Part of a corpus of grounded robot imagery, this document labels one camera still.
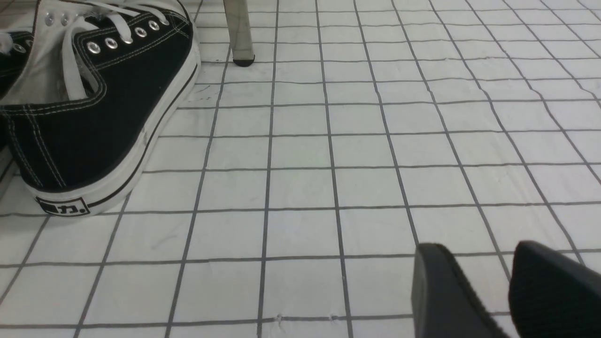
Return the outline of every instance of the metal eyelet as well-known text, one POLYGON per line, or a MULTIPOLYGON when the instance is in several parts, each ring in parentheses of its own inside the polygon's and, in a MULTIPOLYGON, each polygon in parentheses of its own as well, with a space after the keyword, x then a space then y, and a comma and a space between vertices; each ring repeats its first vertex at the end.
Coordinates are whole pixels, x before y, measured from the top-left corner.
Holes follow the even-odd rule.
POLYGON ((88 46, 88 50, 90 51, 90 53, 92 53, 92 54, 100 53, 100 46, 96 42, 90 41, 90 42, 88 42, 87 46, 88 46))
POLYGON ((148 35, 148 33, 146 33, 146 31, 144 30, 144 28, 141 28, 141 27, 136 27, 134 29, 134 31, 136 32, 136 34, 139 37, 146 37, 148 35))
POLYGON ((63 16, 61 17, 61 24, 63 26, 66 26, 69 24, 69 15, 67 13, 63 13, 63 16))
POLYGON ((159 30, 159 24, 156 23, 155 21, 148 21, 148 25, 150 26, 150 29, 152 29, 153 31, 158 31, 159 30))
POLYGON ((106 46, 110 49, 116 49, 118 47, 117 42, 112 37, 106 38, 105 43, 106 43, 106 46))
POLYGON ((25 48, 24 48, 23 46, 21 46, 21 45, 17 44, 17 43, 15 43, 15 44, 13 45, 13 49, 14 49, 15 51, 18 51, 19 53, 25 53, 25 52, 26 52, 25 48))
POLYGON ((46 17, 44 18, 44 22, 46 26, 52 26, 54 24, 54 14, 46 13, 46 17))

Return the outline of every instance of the black rubber foot cap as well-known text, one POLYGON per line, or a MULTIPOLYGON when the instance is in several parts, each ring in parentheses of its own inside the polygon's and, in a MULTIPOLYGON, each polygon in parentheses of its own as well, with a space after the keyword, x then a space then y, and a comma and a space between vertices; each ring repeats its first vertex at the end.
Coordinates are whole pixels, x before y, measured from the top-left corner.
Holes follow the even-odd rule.
POLYGON ((248 67, 253 62, 255 62, 255 55, 252 56, 252 60, 236 60, 236 59, 234 59, 234 63, 240 67, 248 67))

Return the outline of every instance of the white rubber sole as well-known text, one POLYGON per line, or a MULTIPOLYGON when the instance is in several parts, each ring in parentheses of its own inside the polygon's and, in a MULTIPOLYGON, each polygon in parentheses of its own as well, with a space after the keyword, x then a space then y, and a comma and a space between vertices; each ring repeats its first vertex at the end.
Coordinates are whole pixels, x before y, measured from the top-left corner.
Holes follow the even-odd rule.
POLYGON ((13 178, 16 170, 17 165, 14 163, 8 147, 4 147, 0 150, 0 198, 2 198, 8 189, 10 180, 13 178))
POLYGON ((96 215, 119 204, 133 190, 146 167, 158 136, 196 82, 201 64, 197 36, 194 28, 192 48, 186 61, 154 107, 136 143, 117 168, 99 181, 72 191, 48 193, 28 186, 35 200, 47 214, 60 217, 96 215))

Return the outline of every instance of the sneaker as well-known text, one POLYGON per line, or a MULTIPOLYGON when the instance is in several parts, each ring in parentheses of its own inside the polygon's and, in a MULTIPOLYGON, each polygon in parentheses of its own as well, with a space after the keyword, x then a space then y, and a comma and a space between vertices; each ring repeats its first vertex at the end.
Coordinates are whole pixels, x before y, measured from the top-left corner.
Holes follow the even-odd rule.
MULTIPOLYGON (((0 99, 21 74, 32 44, 33 36, 30 32, 0 32, 0 99)), ((8 134, 0 120, 0 198, 17 168, 7 146, 7 138, 8 134)))
POLYGON ((133 189, 200 70, 177 0, 39 0, 34 43, 3 100, 21 176, 51 215, 94 215, 133 189))

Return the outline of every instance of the dark gray grout line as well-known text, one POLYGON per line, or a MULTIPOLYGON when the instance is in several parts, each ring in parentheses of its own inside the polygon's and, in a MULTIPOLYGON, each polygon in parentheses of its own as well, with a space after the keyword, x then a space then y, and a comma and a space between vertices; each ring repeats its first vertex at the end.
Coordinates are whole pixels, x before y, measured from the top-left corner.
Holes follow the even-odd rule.
MULTIPOLYGON (((321 66, 321 71, 322 71, 322 87, 323 87, 323 100, 325 103, 325 113, 326 113, 326 128, 328 131, 328 152, 329 152, 329 156, 330 156, 330 166, 331 168, 331 173, 332 173, 332 192, 333 192, 333 196, 334 196, 334 207, 338 208, 340 207, 340 202, 338 200, 338 182, 336 180, 336 169, 335 169, 335 159, 334 159, 334 145, 332 143, 332 126, 331 126, 331 119, 330 119, 330 109, 328 106, 328 89, 326 87, 326 70, 325 70, 325 65, 323 63, 323 45, 322 45, 322 30, 320 27, 320 21, 319 21, 319 5, 318 5, 318 1, 315 0, 315 15, 316 15, 316 23, 317 23, 317 39, 319 42, 319 59, 320 59, 320 66, 321 66)), ((347 274, 346 274, 346 261, 344 259, 344 240, 343 240, 343 233, 342 233, 342 222, 340 220, 340 210, 337 209, 334 212, 335 216, 336 216, 336 234, 338 237, 338 254, 340 255, 340 272, 341 272, 341 282, 342 282, 342 289, 343 289, 343 299, 344 299, 344 312, 346 314, 346 316, 348 317, 348 320, 346 321, 346 330, 347 330, 347 337, 348 338, 353 338, 355 336, 355 333, 353 331, 353 321, 352 321, 352 314, 350 311, 350 296, 349 296, 349 284, 348 284, 348 279, 347 279, 347 274)))
MULTIPOLYGON (((273 59, 278 58, 278 25, 279 25, 279 0, 275 3, 275 32, 273 34, 273 59)), ((273 146, 273 107, 275 99, 275 75, 276 75, 276 63, 273 63, 272 77, 271 77, 271 99, 269 107, 269 142, 267 145, 267 174, 265 178, 265 211, 263 214, 263 236, 261 243, 261 271, 259 278, 259 299, 257 306, 257 338, 263 337, 263 306, 265 302, 265 272, 267 269, 267 240, 269 231, 269 197, 270 197, 270 186, 271 186, 271 159, 272 159, 272 146, 273 146)))
MULTIPOLYGON (((480 20, 480 22, 483 22, 481 17, 478 15, 478 13, 476 13, 473 10, 472 5, 466 0, 466 4, 469 6, 469 8, 472 9, 474 15, 478 18, 478 20, 480 20)), ((444 27, 447 34, 449 34, 448 32, 448 28, 445 26, 444 27)), ((485 29, 487 29, 487 31, 490 33, 490 30, 487 26, 485 26, 485 29)), ((509 54, 505 51, 505 49, 501 46, 500 43, 496 42, 496 44, 498 45, 498 47, 503 51, 503 53, 505 53, 508 57, 509 54)), ((461 51, 459 50, 459 47, 457 46, 457 44, 455 42, 453 42, 453 45, 455 46, 455 49, 457 49, 457 52, 459 53, 459 55, 461 57, 463 57, 463 54, 461 53, 461 51)), ((511 60, 510 58, 510 62, 514 65, 514 67, 516 68, 516 70, 519 72, 519 74, 524 78, 524 81, 526 82, 528 88, 530 90, 532 90, 533 92, 537 93, 538 96, 543 99, 542 94, 540 94, 538 91, 536 91, 535 89, 532 88, 532 86, 530 85, 529 81, 523 76, 522 71, 517 67, 517 65, 515 64, 515 62, 513 60, 511 60)), ((562 222, 560 221, 559 217, 557 217, 557 214, 555 213, 555 211, 553 210, 553 208, 548 204, 548 199, 545 196, 545 194, 543 193, 542 189, 540 188, 540 186, 538 185, 538 182, 536 181, 536 179, 534 178, 534 175, 532 174, 532 171, 530 170, 530 167, 528 165, 526 165, 526 160, 524 160, 523 155, 521 153, 521 151, 519 150, 517 144, 515 143, 515 141, 513 140, 513 137, 511 137, 511 135, 505 130, 505 126, 503 125, 501 119, 499 118, 499 115, 496 112, 496 108, 495 105, 493 104, 490 95, 488 94, 488 92, 484 89, 482 89, 479 81, 476 79, 473 71, 469 68, 468 64, 466 61, 463 62, 465 67, 467 68, 467 70, 470 72, 470 74, 474 77, 474 80, 476 81, 476 85, 478 86, 478 89, 480 89, 484 95, 486 95, 486 98, 489 100, 489 105, 490 105, 490 109, 493 112, 493 115, 495 116, 495 119, 497 121, 497 123, 499 124, 499 126, 501 127, 501 129, 505 132, 505 135, 507 137, 507 139, 509 140, 509 142, 511 143, 511 146, 514 148, 514 151, 516 152, 517 156, 520 159, 520 162, 524 164, 524 169, 526 170, 526 173, 528 173, 528 176, 530 178, 530 180, 532 181, 532 184, 534 185, 535 189, 537 190, 538 194, 540 195, 540 198, 543 200, 543 202, 545 203, 545 205, 547 206, 547 209, 549 210, 549 212, 551 213, 551 215, 553 216, 553 219, 555 220, 555 222, 558 224, 558 227, 561 229, 561 231, 564 233, 566 239, 568 240, 570 246, 572 247, 573 250, 576 250, 576 245, 572 239, 572 237, 570 236, 570 234, 568 233, 568 231, 566 230, 566 228, 563 226, 562 222)), ((543 102, 543 104, 545 105, 545 108, 547 109, 547 112, 549 112, 547 104, 545 102, 543 102)), ((580 263, 584 264, 584 261, 582 260, 582 257, 580 256, 580 254, 578 252, 576 252, 576 256, 578 258, 578 261, 580 263)))
MULTIPOLYGON (((200 7, 202 6, 204 0, 200 1, 200 4, 198 4, 198 8, 200 10, 200 7)), ((228 50, 227 56, 226 56, 226 60, 230 59, 230 53, 231 53, 231 49, 228 50)), ((221 75, 221 80, 225 80, 225 72, 227 71, 229 63, 225 63, 224 69, 223 69, 223 74, 221 75)), ((209 153, 211 151, 211 145, 213 143, 213 138, 212 136, 215 134, 215 125, 217 123, 217 117, 218 117, 218 113, 219 113, 219 104, 221 102, 221 97, 223 95, 223 91, 224 91, 224 86, 221 85, 220 89, 219 89, 219 94, 217 96, 217 100, 215 102, 215 113, 213 115, 213 124, 211 125, 211 132, 210 132, 210 136, 209 136, 209 142, 207 143, 207 147, 205 149, 204 152, 204 163, 203 163, 203 168, 206 168, 208 163, 209 163, 209 153)), ((200 204, 200 196, 203 190, 203 183, 204 183, 204 178, 206 176, 206 173, 203 172, 201 173, 200 176, 200 180, 198 182, 198 188, 197 188, 197 193, 194 199, 194 210, 198 209, 198 206, 200 204)), ((179 272, 177 274, 177 281, 175 283, 175 290, 173 292, 173 299, 171 302, 171 308, 169 310, 169 318, 168 318, 168 323, 167 323, 167 328, 165 329, 165 338, 169 338, 169 335, 171 334, 171 327, 172 324, 174 322, 174 318, 175 318, 175 309, 177 307, 177 301, 179 299, 180 296, 180 290, 182 288, 182 282, 183 282, 183 277, 184 277, 184 270, 186 267, 186 259, 188 258, 188 252, 190 250, 190 243, 192 242, 192 234, 194 233, 194 225, 196 223, 196 216, 197 213, 193 213, 192 214, 192 218, 190 219, 190 226, 188 228, 188 235, 186 237, 186 244, 184 246, 184 250, 183 250, 183 254, 182 254, 182 264, 180 265, 180 269, 179 272)))
MULTIPOLYGON (((507 57, 481 57, 481 58, 467 58, 465 59, 466 61, 486 61, 486 60, 507 60, 507 57)), ((514 60, 552 60, 552 57, 549 58, 512 58, 514 60)), ((597 60, 597 58, 567 58, 567 59, 559 59, 559 60, 597 60)), ((402 61, 413 61, 415 62, 415 59, 411 58, 411 59, 388 59, 388 60, 372 60, 372 62, 378 62, 378 63, 393 63, 393 62, 402 62, 402 61)), ((438 58, 438 59, 419 59, 418 61, 461 61, 460 58, 438 58)), ((276 63, 320 63, 321 61, 319 60, 290 60, 290 61, 277 61, 276 63)), ((366 63, 367 59, 365 60, 324 60, 324 63, 366 63)), ((223 61, 203 61, 204 64, 225 64, 225 62, 223 61)), ((273 61, 260 61, 257 60, 255 61, 255 63, 259 63, 259 64, 269 64, 269 63, 273 63, 273 61)), ((532 80, 553 80, 554 78, 540 78, 540 79, 532 79, 532 80)), ((599 79, 599 77, 596 78, 583 78, 583 79, 599 79)), ((495 79, 492 80, 485 80, 485 79, 481 79, 482 81, 495 81, 495 79)), ((419 81, 419 80, 394 80, 394 81, 377 81, 377 82, 412 82, 412 81, 419 81)), ((332 82, 332 81, 326 81, 326 83, 339 83, 339 82, 332 82)))
MULTIPOLYGON (((405 26, 426 26, 426 25, 441 25, 440 22, 420 22, 420 23, 405 23, 405 26)), ((457 26, 457 27, 476 27, 483 26, 484 23, 448 23, 448 26, 457 26)), ((507 23, 507 24, 494 24, 489 26, 521 26, 520 23, 507 23)), ((531 26, 561 26, 558 23, 533 23, 529 24, 531 26)), ((601 22, 599 23, 574 23, 572 25, 580 25, 580 26, 601 26, 601 22)), ((398 25, 361 25, 363 27, 398 27, 398 25)), ((224 23, 223 26, 197 26, 199 28, 223 28, 227 29, 227 24, 224 23)), ((252 26, 253 28, 266 28, 271 29, 275 28, 275 26, 252 26)), ((346 28, 359 28, 357 25, 326 25, 322 26, 322 28, 332 28, 332 27, 346 27, 346 28)), ((312 25, 290 25, 290 26, 280 26, 280 28, 317 28, 312 25)))
MULTIPOLYGON (((461 103, 488 103, 488 100, 461 100, 461 101, 446 101, 437 102, 437 105, 457 105, 461 103)), ((596 99, 524 99, 524 100, 492 100, 493 103, 528 103, 528 102, 599 102, 596 99)), ((408 102, 384 102, 382 105, 385 106, 402 106, 402 105, 417 105, 426 104, 434 105, 431 101, 408 101, 408 102)), ((378 106, 378 103, 368 102, 340 102, 340 103, 328 103, 328 106, 378 106)), ((325 103, 283 103, 273 105, 277 108, 283 107, 303 107, 303 106, 325 106, 325 103)), ((249 108, 270 108, 271 105, 237 105, 237 106, 221 106, 221 109, 249 109, 249 108)), ((193 106, 181 106, 178 110, 202 110, 202 109, 214 109, 214 106, 207 107, 193 107, 193 106)))
MULTIPOLYGON (((580 81, 585 81, 585 80, 600 80, 600 77, 590 77, 590 78, 577 78, 574 80, 580 80, 580 81)), ((448 80, 466 80, 466 81, 471 81, 472 79, 467 79, 467 78, 437 78, 437 79, 428 79, 426 81, 428 82, 436 82, 436 81, 448 81, 448 80)), ((483 80, 483 79, 478 79, 479 81, 484 81, 484 82, 504 82, 504 81, 520 81, 520 80, 524 80, 524 78, 504 78, 504 79, 489 79, 489 80, 483 80)), ((563 81, 563 80, 572 80, 570 78, 540 78, 540 79, 529 79, 529 81, 563 81)), ((275 81, 276 83, 279 84, 313 84, 313 85, 317 85, 317 84, 370 84, 370 83, 377 83, 377 84, 390 84, 390 83, 411 83, 411 82, 415 82, 415 83, 419 83, 419 82, 423 82, 423 80, 386 80, 386 81, 370 81, 370 80, 362 80, 362 81, 326 81, 326 82, 295 82, 295 81, 275 81)), ((225 81, 224 84, 270 84, 272 83, 271 81, 225 81)), ((217 83, 217 82, 199 82, 199 83, 195 83, 195 85, 221 85, 221 83, 217 83)))
MULTIPOLYGON (((443 40, 443 39, 431 39, 431 40, 414 40, 412 42, 450 42, 451 40, 443 40)), ((542 40, 543 42, 573 42, 573 41, 579 41, 579 40, 562 40, 562 39, 558 39, 558 40, 542 40)), ((586 42, 598 42, 601 41, 601 38, 594 38, 594 39, 587 39, 587 40, 582 40, 582 41, 586 41, 586 42)), ((458 40, 457 42, 494 42, 493 40, 474 40, 474 39, 466 39, 466 40, 458 40)), ((536 40, 500 40, 500 42, 536 42, 536 40)), ((281 41, 278 42, 281 45, 313 45, 313 46, 317 46, 318 43, 317 42, 285 42, 285 41, 281 41)), ((382 44, 382 45, 398 45, 400 43, 407 43, 407 40, 403 40, 403 41, 368 41, 367 44, 370 43, 378 43, 378 44, 382 44)), ((201 42, 201 45, 227 45, 228 43, 225 41, 204 41, 201 42)), ((271 42, 261 42, 261 41, 255 41, 253 42, 253 44, 255 45, 273 45, 273 43, 271 42)), ((324 42, 322 43, 322 45, 362 45, 361 42, 324 42)), ((533 58, 533 59, 528 59, 526 58, 525 60, 540 60, 540 58, 533 58)))
MULTIPOLYGON (((598 249, 578 249, 579 253, 601 253, 601 248, 598 249)), ((573 254, 574 250, 556 250, 561 254, 573 254)), ((514 254, 514 251, 500 251, 501 255, 508 256, 514 254)), ((489 257, 497 256, 497 252, 467 252, 453 253, 455 257, 489 257)), ((339 259, 395 259, 395 258, 414 258, 413 253, 398 253, 398 254, 347 254, 347 255, 325 255, 325 256, 270 256, 270 257, 220 257, 211 259, 186 259, 186 260, 119 260, 106 263, 94 262, 35 262, 35 263, 20 263, 20 264, 1 264, 0 269, 13 268, 34 268, 38 266, 133 266, 133 265, 181 265, 185 264, 207 264, 207 263, 231 263, 231 262, 280 262, 288 260, 339 260, 339 259)))
POLYGON ((117 220, 115 222, 115 226, 112 229, 111 237, 109 238, 108 244, 106 245, 105 253, 102 256, 102 262, 99 265, 98 272, 96 273, 96 277, 94 278, 94 283, 92 284, 92 288, 90 293, 88 294, 88 298, 85 301, 84 309, 82 310, 81 316, 79 317, 79 322, 75 328, 75 333, 73 334, 73 338, 78 338, 81 332, 81 329, 85 322, 85 317, 88 314, 90 309, 90 305, 92 304, 92 300, 94 299, 94 294, 96 293, 96 289, 98 288, 98 284, 100 283, 100 277, 102 276, 102 272, 106 266, 106 261, 108 260, 109 254, 111 252, 111 247, 113 242, 115 241, 115 235, 117 234, 117 230, 119 229, 119 224, 121 223, 121 219, 123 218, 123 212, 127 207, 127 202, 129 201, 129 197, 131 196, 131 192, 127 194, 125 197, 125 201, 121 206, 121 210, 118 213, 117 220))
MULTIPOLYGON (((510 312, 497 311, 489 312, 493 317, 498 316, 509 316, 510 312)), ((402 313, 402 314, 390 314, 390 315, 363 315, 363 316, 330 316, 330 317, 291 317, 283 316, 280 318, 264 318, 261 323, 274 323, 274 322, 333 322, 333 321, 385 321, 390 319, 413 319, 413 314, 402 313)), ((244 324, 256 324, 256 319, 233 319, 223 321, 196 321, 196 322, 173 322, 173 327, 200 327, 200 326, 215 326, 215 325, 244 325, 244 324)), ((84 329, 95 329, 95 328, 162 328, 168 324, 164 322, 149 322, 149 323, 126 323, 126 324, 114 324, 114 323, 100 323, 100 324, 86 324, 84 329)), ((76 325, 73 324, 0 324, 0 330, 43 330, 43 329, 72 329, 76 325)))
MULTIPOLYGON (((518 133, 556 133, 561 132, 562 129, 524 129, 521 131, 507 131, 510 133, 518 134, 518 133)), ((601 129, 563 129, 567 132, 601 132, 601 129)), ((504 134, 504 131, 494 131, 494 130, 476 130, 473 131, 449 131, 449 134, 479 134, 479 133, 495 133, 495 134, 504 134)), ((389 133, 390 135, 395 136, 411 136, 411 135, 444 135, 444 131, 439 132, 398 132, 398 133, 389 133)), ((334 134, 277 134, 271 135, 274 138, 287 138, 287 137, 326 137, 328 135, 332 135, 333 137, 348 137, 348 136, 385 136, 385 133, 334 133, 334 134)), ((220 135, 214 136, 213 138, 267 138, 269 135, 220 135)), ((202 135, 161 135, 159 138, 208 138, 208 136, 202 135)))
MULTIPOLYGON (((431 0, 428 0, 428 1, 430 3, 430 6, 432 7, 432 9, 434 9, 434 6, 433 6, 431 0)), ((392 6, 394 7, 394 9, 396 11, 397 8, 396 8, 396 5, 394 4, 394 0, 391 0, 391 3, 392 3, 392 6)), ((398 22, 401 24, 401 27, 403 29, 403 34, 405 35, 405 38, 407 40, 409 40, 409 36, 407 34, 407 31, 405 30, 405 27, 403 26, 403 21, 401 20, 401 16, 399 15, 399 13, 397 11, 396 11, 396 13, 397 13, 398 22)), ((442 19, 440 18, 440 15, 436 12, 436 10, 434 10, 434 14, 442 22, 442 19)), ((450 37, 451 35, 448 32, 447 27, 444 24, 443 24, 443 27, 445 28, 447 34, 450 37)), ((455 156, 455 160, 459 164, 459 170, 461 171, 461 174, 463 175, 463 178, 465 180, 466 186, 469 189, 469 193, 472 196, 472 199, 473 199, 473 201, 474 201, 474 203, 475 203, 475 205, 476 205, 476 207, 478 209, 478 212, 480 213, 480 217, 482 217, 482 220, 483 220, 484 225, 486 227, 486 231, 488 232, 488 234, 490 236, 490 240, 492 242, 492 245, 495 248, 495 252, 498 253, 499 261, 501 262, 501 266, 503 268, 503 271, 505 272, 505 275, 507 276, 507 280, 511 280, 511 273, 510 273, 509 269, 507 268, 507 264, 506 264, 505 260, 503 259, 503 256, 500 253, 501 250, 499 249, 499 244, 497 243, 497 241, 495 239, 495 235, 493 234, 492 229, 490 227, 490 223, 489 223, 489 221, 488 221, 488 219, 486 217, 486 214, 484 213, 484 210, 482 209, 482 205, 478 201, 478 197, 476 196, 476 193, 474 191, 474 187, 472 186, 472 183, 469 181, 468 174, 467 174, 467 172, 465 171, 465 168, 462 165, 462 162, 461 162, 461 159, 459 157, 459 154, 457 153, 457 149, 456 149, 456 147, 455 147, 455 145, 453 143, 453 140, 451 139, 451 135, 448 133, 447 124, 445 122, 444 116, 441 113, 440 107, 436 103, 436 97, 434 95, 434 92, 432 92, 432 90, 430 89, 430 85, 428 84, 428 81, 426 80, 426 77, 424 75, 424 72, 421 69, 419 61, 417 61, 417 57, 415 55, 415 51, 413 49, 413 46, 412 46, 411 42, 409 42, 408 44, 409 44, 409 49, 411 50, 411 54, 413 55, 413 58, 416 60, 415 64, 417 66, 417 69, 419 70, 419 74, 422 77, 422 79, 424 80, 424 85, 426 86, 426 89, 430 93, 431 100, 434 103, 434 107, 436 108, 436 112, 438 113, 438 117, 440 118, 442 127, 444 128, 445 135, 447 136, 447 140, 449 142, 449 145, 451 146, 451 150, 453 151, 453 155, 455 156)), ((463 57, 463 55, 461 54, 461 52, 459 52, 459 49, 458 49, 457 45, 455 44, 455 42, 453 42, 453 45, 457 49, 457 52, 459 53, 459 55, 461 57, 463 57)))
MULTIPOLYGON (((493 9, 493 10, 476 10, 477 12, 506 12, 506 11, 511 11, 511 7, 508 8, 504 8, 504 9, 493 9)), ((434 9, 429 9, 429 10, 402 10, 403 13, 431 13, 434 9)), ((519 11, 541 11, 541 12, 545 12, 547 10, 543 9, 543 8, 518 8, 517 10, 519 11)), ((569 10, 559 10, 559 11, 585 11, 586 8, 574 8, 574 9, 569 9, 569 10)), ((453 13, 453 12, 471 12, 470 10, 437 10, 440 13, 453 13)), ((280 11, 280 13, 285 13, 285 14, 313 14, 316 11, 280 11)), ((372 10, 372 11, 359 11, 359 13, 393 13, 395 12, 394 9, 389 9, 389 10, 372 10)), ((202 14, 224 14, 224 11, 204 11, 204 12, 200 12, 202 14)), ((274 11, 251 11, 249 10, 248 13, 252 14, 252 13, 257 13, 257 14, 275 14, 274 11)), ((328 14, 328 13, 355 13, 355 11, 319 11, 319 13, 324 13, 324 14, 328 14)))
MULTIPOLYGON (((504 206, 585 206, 599 205, 601 201, 572 201, 572 202, 531 202, 531 203, 480 203, 481 207, 504 207, 504 206)), ((459 204, 410 204, 411 209, 437 209, 449 207, 476 207, 473 203, 459 204)), ((270 207, 269 212, 274 211, 319 211, 319 210, 377 210, 377 209, 404 209, 404 205, 382 205, 382 206, 340 206, 340 207, 270 207)), ((265 212, 265 208, 228 208, 228 209, 205 209, 205 210, 180 210, 180 211, 124 211, 123 215, 181 215, 181 214, 212 214, 215 212, 265 212)), ((119 215, 119 212, 105 212, 102 215, 119 215)), ((31 217, 42 218, 45 214, 23 214, 12 212, 9 214, 1 214, 2 217, 31 217)))
POLYGON ((31 244, 29 245, 29 248, 27 249, 27 253, 25 254, 25 257, 23 257, 23 260, 22 260, 22 262, 21 262, 21 264, 19 266, 19 269, 14 273, 13 278, 11 278, 11 280, 10 280, 9 284, 7 285, 6 289, 4 290, 4 292, 2 293, 2 295, 0 296, 0 306, 2 305, 2 302, 4 302, 4 300, 8 296, 8 293, 10 292, 10 289, 12 289, 15 281, 17 280, 17 278, 21 274, 21 271, 23 271, 23 265, 27 264, 27 260, 31 256, 31 253, 34 251, 35 244, 37 243, 38 239, 40 238, 41 232, 44 230, 44 228, 46 227, 46 224, 48 224, 49 220, 50 220, 50 216, 45 215, 44 216, 44 221, 40 225, 40 228, 37 230, 37 232, 36 232, 36 234, 34 236, 34 239, 31 241, 31 244))
POLYGON ((372 169, 418 169, 418 168, 487 168, 487 167, 524 167, 530 165, 556 167, 556 166, 575 166, 575 165, 601 165, 601 162, 584 163, 548 163, 548 162, 532 162, 532 163, 483 163, 483 164, 421 164, 421 165, 354 165, 354 166, 339 166, 339 167, 276 167, 276 168, 228 168, 228 169, 164 169, 144 171, 144 174, 157 173, 235 173, 241 171, 288 171, 288 170, 372 170, 372 169))

